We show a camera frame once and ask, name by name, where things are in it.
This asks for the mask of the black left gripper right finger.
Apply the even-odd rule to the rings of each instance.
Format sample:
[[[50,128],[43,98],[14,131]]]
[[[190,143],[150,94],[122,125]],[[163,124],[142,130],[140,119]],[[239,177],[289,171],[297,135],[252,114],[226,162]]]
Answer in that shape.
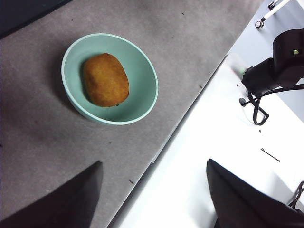
[[[258,191],[212,159],[206,167],[217,228],[302,228],[304,215]]]

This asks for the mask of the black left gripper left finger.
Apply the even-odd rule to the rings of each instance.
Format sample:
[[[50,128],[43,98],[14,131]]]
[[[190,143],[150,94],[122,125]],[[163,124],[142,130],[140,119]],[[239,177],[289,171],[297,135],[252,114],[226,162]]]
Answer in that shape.
[[[103,163],[94,164],[48,195],[0,222],[2,228],[88,228],[103,181]]]

